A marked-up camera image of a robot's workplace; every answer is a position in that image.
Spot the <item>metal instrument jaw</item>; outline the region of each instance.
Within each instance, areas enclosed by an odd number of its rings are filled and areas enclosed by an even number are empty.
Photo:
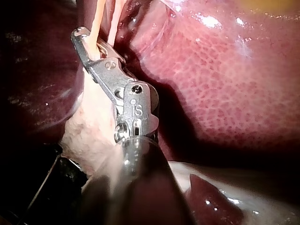
[[[159,123],[158,117],[152,114],[158,106],[156,90],[130,72],[125,73],[124,58],[101,39],[97,45],[104,57],[91,60],[84,47],[84,39],[89,35],[88,29],[79,27],[72,32],[71,40],[84,68],[117,109],[115,141],[130,136],[152,136]]]

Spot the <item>yellow tissue strand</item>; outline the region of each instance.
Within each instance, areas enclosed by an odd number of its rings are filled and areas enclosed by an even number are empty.
[[[240,0],[245,11],[253,10],[268,14],[287,12],[295,5],[296,0]]]

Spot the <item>screw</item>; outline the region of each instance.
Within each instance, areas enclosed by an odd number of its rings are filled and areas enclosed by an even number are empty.
[[[105,68],[108,70],[115,69],[116,63],[114,61],[108,61],[107,63],[105,63]]]
[[[132,87],[131,91],[134,92],[135,94],[140,94],[143,91],[143,89],[141,85],[135,85]]]
[[[129,130],[127,129],[127,125],[125,123],[119,123],[116,126],[115,132],[114,132],[114,140],[116,143],[118,143],[123,138],[129,137]]]

